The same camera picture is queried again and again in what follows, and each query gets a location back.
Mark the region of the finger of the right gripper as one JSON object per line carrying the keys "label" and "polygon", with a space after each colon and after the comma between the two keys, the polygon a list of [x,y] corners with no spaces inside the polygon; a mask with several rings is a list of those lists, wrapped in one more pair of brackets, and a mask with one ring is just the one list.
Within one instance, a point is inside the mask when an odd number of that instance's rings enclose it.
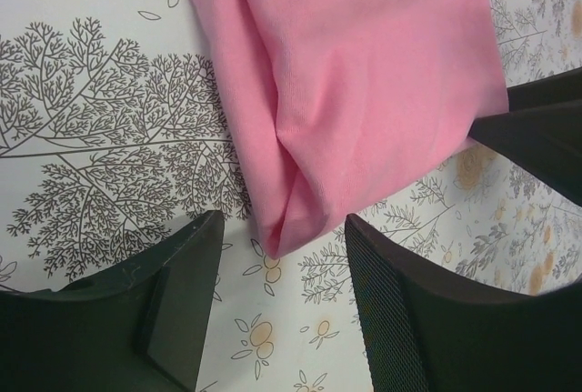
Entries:
{"label": "finger of the right gripper", "polygon": [[509,87],[509,111],[550,106],[581,99],[582,70],[576,68],[542,79]]}
{"label": "finger of the right gripper", "polygon": [[574,204],[581,203],[579,100],[479,118],[470,128],[470,137]]}

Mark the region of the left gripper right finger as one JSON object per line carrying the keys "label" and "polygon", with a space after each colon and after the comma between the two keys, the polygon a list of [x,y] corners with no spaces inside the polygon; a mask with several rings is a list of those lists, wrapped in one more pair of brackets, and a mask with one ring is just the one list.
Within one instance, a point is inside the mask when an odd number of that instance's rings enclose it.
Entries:
{"label": "left gripper right finger", "polygon": [[346,251],[377,391],[578,391],[581,285],[526,296],[460,276],[357,215]]}

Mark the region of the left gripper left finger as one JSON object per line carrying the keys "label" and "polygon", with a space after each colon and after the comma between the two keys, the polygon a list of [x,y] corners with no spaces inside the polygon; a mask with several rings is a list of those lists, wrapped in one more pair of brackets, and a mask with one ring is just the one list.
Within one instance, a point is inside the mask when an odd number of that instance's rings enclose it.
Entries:
{"label": "left gripper left finger", "polygon": [[4,391],[193,391],[225,220],[167,239],[64,288],[1,295]]}

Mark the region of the pink t shirt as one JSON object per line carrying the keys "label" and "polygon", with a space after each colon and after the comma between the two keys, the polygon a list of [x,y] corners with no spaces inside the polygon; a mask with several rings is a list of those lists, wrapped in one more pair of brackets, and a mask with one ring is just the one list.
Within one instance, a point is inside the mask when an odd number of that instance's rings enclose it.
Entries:
{"label": "pink t shirt", "polygon": [[192,0],[259,240],[279,258],[508,109],[489,0]]}

